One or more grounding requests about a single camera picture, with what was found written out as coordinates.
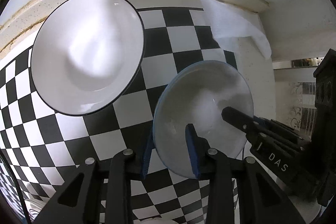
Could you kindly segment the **white bowl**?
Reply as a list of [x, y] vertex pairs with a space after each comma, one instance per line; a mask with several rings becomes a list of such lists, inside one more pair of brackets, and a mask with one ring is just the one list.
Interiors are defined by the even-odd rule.
[[149, 218], [140, 222], [140, 224], [178, 224], [171, 219]]
[[66, 0], [35, 38], [33, 84], [53, 110], [92, 114], [126, 91], [144, 51], [143, 21], [128, 0]]
[[228, 106], [250, 117], [254, 114], [250, 88], [234, 67], [206, 60], [179, 72], [154, 112], [153, 140], [163, 164], [179, 176], [195, 178], [185, 138], [189, 123], [210, 147], [236, 158], [247, 140], [241, 130], [223, 120], [222, 110]]

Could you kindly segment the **white bowl back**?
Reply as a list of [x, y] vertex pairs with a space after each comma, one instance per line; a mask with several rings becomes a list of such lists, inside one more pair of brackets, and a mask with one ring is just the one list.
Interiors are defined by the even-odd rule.
[[66, 0], [35, 38], [33, 84], [53, 110], [92, 114], [126, 91], [144, 51], [143, 21], [128, 0]]

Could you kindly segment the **black white checkered mat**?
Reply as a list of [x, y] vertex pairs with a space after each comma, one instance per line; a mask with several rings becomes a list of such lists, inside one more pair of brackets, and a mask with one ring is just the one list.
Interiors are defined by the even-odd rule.
[[108, 163], [135, 148], [149, 133], [154, 110], [167, 84], [202, 60], [235, 65], [232, 52], [213, 41], [199, 0], [132, 0], [145, 26], [143, 65], [128, 90], [106, 108], [72, 117], [49, 108], [31, 78], [35, 34], [1, 58], [1, 193], [19, 215], [20, 198], [47, 202], [65, 180], [93, 157]]

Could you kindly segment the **white cloth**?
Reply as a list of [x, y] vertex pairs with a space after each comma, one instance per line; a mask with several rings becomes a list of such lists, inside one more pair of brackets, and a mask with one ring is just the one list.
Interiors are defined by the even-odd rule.
[[226, 51], [238, 52], [240, 38], [251, 38], [261, 55], [270, 59], [272, 50], [257, 13], [217, 0], [200, 0], [214, 40]]

